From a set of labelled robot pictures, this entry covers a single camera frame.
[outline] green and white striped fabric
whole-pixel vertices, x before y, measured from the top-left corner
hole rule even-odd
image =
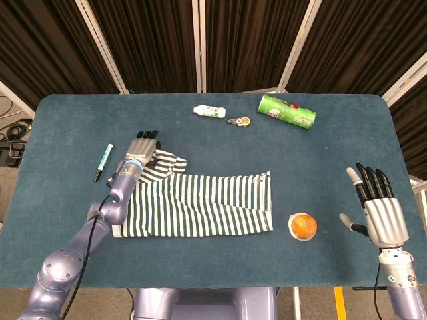
[[[144,168],[115,237],[206,237],[272,231],[270,172],[210,177],[183,174],[187,161],[156,151]]]

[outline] silver robotic hand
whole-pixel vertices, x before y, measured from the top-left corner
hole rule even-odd
[[[368,236],[380,248],[381,269],[395,314],[405,320],[427,319],[412,266],[414,258],[402,249],[409,234],[399,200],[381,170],[374,171],[360,163],[356,167],[362,178],[352,168],[347,168],[347,174],[364,209],[366,226],[353,222],[343,213],[340,219],[350,230]]]
[[[150,162],[156,145],[159,146],[157,134],[158,131],[139,132],[131,142],[109,197],[94,203],[89,209],[86,224],[77,235],[66,247],[44,260],[31,290],[27,309],[18,316],[18,320],[65,318],[70,305],[60,317],[62,306],[72,287],[76,284],[78,288],[89,256],[108,236],[111,225],[121,225],[125,221],[127,206],[139,176]]]

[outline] green can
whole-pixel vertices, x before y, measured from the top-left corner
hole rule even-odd
[[[316,118],[314,111],[268,95],[262,96],[258,112],[305,129],[309,129]]]

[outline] small bottle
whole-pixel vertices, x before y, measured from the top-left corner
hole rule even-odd
[[[226,110],[224,108],[212,107],[211,105],[198,105],[194,107],[193,112],[205,117],[224,118],[226,116]]]

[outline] pen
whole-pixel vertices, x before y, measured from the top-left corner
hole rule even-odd
[[[105,150],[104,156],[101,159],[101,163],[98,166],[98,170],[96,171],[95,176],[93,177],[93,180],[97,182],[99,180],[99,177],[101,176],[102,171],[104,170],[104,165],[107,163],[109,154],[111,153],[111,150],[113,149],[113,145],[110,143]]]

